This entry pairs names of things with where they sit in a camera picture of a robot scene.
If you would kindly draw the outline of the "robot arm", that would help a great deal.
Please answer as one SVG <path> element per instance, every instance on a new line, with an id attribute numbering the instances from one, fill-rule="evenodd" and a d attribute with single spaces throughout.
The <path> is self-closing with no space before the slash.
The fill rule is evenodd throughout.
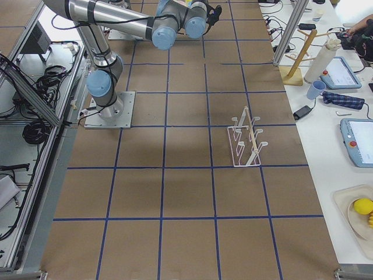
<path id="1" fill-rule="evenodd" d="M 208 1 L 159 1 L 154 16 L 140 13 L 130 1 L 44 1 L 57 16 L 73 22 L 91 56 L 95 70 L 86 87 L 97 114 L 106 120 L 119 117 L 125 108 L 116 85 L 122 76 L 123 49 L 135 41 L 147 41 L 169 50 L 178 33 L 199 39 L 220 19 L 221 6 Z"/>

